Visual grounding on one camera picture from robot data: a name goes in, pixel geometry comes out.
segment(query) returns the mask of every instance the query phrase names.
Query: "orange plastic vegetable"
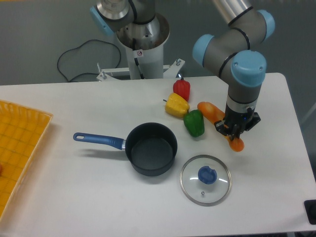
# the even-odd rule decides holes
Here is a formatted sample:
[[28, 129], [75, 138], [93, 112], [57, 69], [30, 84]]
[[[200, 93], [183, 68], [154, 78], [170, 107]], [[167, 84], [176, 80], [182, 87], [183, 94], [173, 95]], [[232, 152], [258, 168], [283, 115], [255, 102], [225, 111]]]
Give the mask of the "orange plastic vegetable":
[[[197, 105], [197, 109], [200, 110], [204, 117], [206, 117], [212, 124], [219, 120], [223, 120], [225, 113], [218, 109], [215, 105], [209, 102], [200, 102]], [[229, 146], [234, 152], [241, 152], [244, 148], [244, 143], [240, 138], [230, 140], [229, 137], [225, 137], [229, 143]]]

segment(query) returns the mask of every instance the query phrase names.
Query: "yellow tray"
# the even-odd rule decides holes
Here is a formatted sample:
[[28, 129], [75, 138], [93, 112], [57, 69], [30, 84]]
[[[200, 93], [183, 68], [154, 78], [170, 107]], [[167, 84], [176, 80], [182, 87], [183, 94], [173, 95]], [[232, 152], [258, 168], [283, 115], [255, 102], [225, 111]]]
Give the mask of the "yellow tray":
[[52, 117], [50, 113], [0, 100], [0, 220]]

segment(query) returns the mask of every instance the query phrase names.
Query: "pot lid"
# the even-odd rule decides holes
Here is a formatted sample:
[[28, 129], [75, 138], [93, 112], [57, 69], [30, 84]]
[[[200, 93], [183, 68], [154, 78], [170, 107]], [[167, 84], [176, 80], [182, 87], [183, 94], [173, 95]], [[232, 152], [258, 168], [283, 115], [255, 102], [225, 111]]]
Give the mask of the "pot lid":
[[198, 155], [184, 164], [180, 184], [184, 194], [194, 203], [214, 206], [228, 195], [232, 178], [221, 160], [209, 155]]

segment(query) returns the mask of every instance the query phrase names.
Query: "screw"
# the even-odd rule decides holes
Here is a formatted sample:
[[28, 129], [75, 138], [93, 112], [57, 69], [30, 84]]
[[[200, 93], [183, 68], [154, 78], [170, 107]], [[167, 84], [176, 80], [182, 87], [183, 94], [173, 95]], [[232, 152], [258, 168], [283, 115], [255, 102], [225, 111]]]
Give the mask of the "screw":
[[176, 60], [176, 65], [179, 66], [180, 63], [181, 63], [181, 60], [180, 60], [180, 58], [178, 58], [178, 59]]
[[97, 66], [98, 66], [99, 73], [101, 73], [101, 72], [102, 72], [102, 70], [101, 70], [101, 68], [100, 68], [100, 64], [99, 64], [99, 63], [97, 63]]

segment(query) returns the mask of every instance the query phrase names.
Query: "metal bracket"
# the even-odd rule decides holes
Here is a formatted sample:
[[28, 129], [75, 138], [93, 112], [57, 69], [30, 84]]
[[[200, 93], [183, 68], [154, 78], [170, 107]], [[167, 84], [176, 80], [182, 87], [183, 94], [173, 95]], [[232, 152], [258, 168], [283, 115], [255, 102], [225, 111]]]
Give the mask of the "metal bracket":
[[[186, 61], [178, 58], [172, 65], [163, 66], [163, 78], [176, 78], [179, 71], [184, 66]], [[99, 75], [97, 76], [98, 81], [113, 81], [119, 80], [116, 77], [126, 77], [129, 76], [129, 68], [110, 68], [110, 69], [100, 69], [98, 66]]]

